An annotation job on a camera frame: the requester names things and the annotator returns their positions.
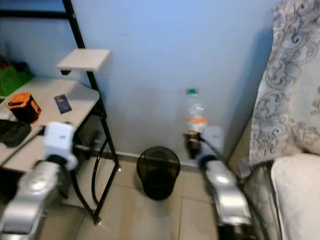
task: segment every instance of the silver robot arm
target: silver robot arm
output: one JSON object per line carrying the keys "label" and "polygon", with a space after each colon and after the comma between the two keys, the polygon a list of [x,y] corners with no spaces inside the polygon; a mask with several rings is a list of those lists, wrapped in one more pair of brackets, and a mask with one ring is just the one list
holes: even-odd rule
{"label": "silver robot arm", "polygon": [[47,207],[61,199],[62,174],[77,165],[72,154],[74,128],[52,122],[44,132],[44,159],[24,174],[0,220],[1,240],[36,240]]}
{"label": "silver robot arm", "polygon": [[220,153],[199,133],[187,134],[186,148],[203,172],[215,209],[219,239],[255,240],[247,199]]}

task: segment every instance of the plastic bottle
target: plastic bottle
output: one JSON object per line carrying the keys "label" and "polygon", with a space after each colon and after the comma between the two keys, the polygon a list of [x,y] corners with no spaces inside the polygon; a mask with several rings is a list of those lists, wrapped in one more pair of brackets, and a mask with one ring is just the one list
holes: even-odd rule
{"label": "plastic bottle", "polygon": [[199,94],[196,88],[189,88],[186,91],[188,98],[188,132],[201,133],[207,125],[207,119],[204,116],[204,107],[199,101]]}

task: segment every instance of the light blue wall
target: light blue wall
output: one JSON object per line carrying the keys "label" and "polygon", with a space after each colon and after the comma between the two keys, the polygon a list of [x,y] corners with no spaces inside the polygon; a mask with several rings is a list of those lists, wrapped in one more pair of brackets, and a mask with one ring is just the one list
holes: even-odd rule
{"label": "light blue wall", "polygon": [[[63,7],[53,0],[1,0],[1,7],[25,2],[33,9]],[[96,78],[118,151],[164,145],[184,161],[184,91],[196,87],[210,122],[225,129],[230,153],[254,105],[278,0],[72,2],[86,46],[112,51]],[[27,61],[39,76],[61,77],[55,66],[76,47],[60,20],[1,19],[0,37],[1,54]],[[74,72],[70,78],[86,81]]]}

